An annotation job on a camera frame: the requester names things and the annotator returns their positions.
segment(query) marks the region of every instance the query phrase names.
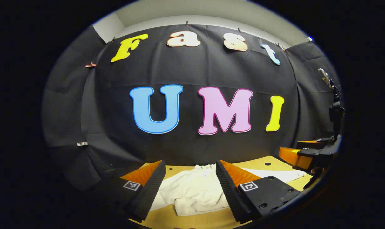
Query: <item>white cloth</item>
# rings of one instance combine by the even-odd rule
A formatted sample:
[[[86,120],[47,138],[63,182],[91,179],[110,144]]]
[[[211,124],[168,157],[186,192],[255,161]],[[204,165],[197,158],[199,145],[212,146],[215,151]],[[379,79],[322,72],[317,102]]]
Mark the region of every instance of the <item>white cloth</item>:
[[[163,180],[153,201],[151,211],[174,205],[178,216],[190,216],[228,208],[228,202],[215,173],[216,165],[196,165]],[[259,177],[274,176],[283,182],[304,176],[302,171],[244,170]]]

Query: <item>clip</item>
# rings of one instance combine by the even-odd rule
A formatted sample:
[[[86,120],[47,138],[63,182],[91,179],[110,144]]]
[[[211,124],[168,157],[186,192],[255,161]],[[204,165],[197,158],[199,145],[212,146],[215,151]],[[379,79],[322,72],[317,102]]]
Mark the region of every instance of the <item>clip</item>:
[[[96,64],[93,64],[92,62],[91,62],[91,64],[85,65],[86,68],[93,68],[93,67],[96,67],[96,66],[97,66],[97,65],[96,65]]]

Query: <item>black fabric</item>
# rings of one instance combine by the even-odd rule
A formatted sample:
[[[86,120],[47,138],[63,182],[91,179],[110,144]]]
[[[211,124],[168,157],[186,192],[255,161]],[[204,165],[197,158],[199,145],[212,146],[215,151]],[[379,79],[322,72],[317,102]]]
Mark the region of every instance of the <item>black fabric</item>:
[[[194,48],[169,47],[166,41],[177,31],[195,32],[201,44]],[[280,146],[294,147],[296,141],[332,134],[328,113],[332,93],[317,69],[325,69],[336,84],[338,80],[314,43],[299,44],[284,52],[267,40],[242,32],[239,34],[249,49],[232,51],[223,45],[227,32],[239,33],[217,26],[162,26],[117,38],[104,46],[95,30],[88,29],[67,48],[50,74],[43,103],[47,143],[55,147],[88,142],[87,157],[104,178],[158,160],[168,165],[206,165],[219,159],[235,163],[277,156]],[[144,33],[149,37],[129,50],[128,58],[111,63],[121,41]],[[276,52],[280,65],[272,62],[261,44]],[[97,67],[85,68],[91,61]],[[129,92],[136,87],[152,87],[151,117],[164,120],[165,96],[159,89],[166,84],[184,87],[179,95],[179,123],[165,134],[143,132],[135,124]],[[198,90],[207,86],[219,87],[227,103],[239,88],[253,91],[249,132],[234,133],[229,127],[223,133],[216,121],[216,134],[198,133],[204,111]],[[270,97],[274,95],[285,100],[280,129],[266,132],[272,110]]]

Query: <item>blue letter u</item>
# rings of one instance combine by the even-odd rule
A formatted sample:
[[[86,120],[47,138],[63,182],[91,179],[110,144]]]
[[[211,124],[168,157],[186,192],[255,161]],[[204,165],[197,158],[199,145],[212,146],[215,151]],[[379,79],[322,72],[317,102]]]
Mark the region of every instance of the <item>blue letter u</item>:
[[[130,91],[133,99],[133,116],[136,125],[151,134],[163,134],[173,130],[178,124],[178,95],[183,87],[178,84],[168,84],[160,88],[160,92],[166,95],[166,119],[156,122],[150,117],[150,96],[154,90],[151,87],[137,87]]]

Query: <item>letter m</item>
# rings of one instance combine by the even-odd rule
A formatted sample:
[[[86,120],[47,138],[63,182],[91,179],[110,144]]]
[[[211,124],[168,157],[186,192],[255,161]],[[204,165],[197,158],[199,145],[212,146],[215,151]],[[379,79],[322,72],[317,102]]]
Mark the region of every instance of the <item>letter m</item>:
[[[213,135],[217,133],[215,117],[223,132],[226,132],[235,117],[232,132],[247,132],[252,128],[249,123],[250,98],[253,92],[247,89],[238,89],[228,105],[225,97],[217,87],[202,87],[198,94],[204,99],[204,121],[198,129],[201,135]]]

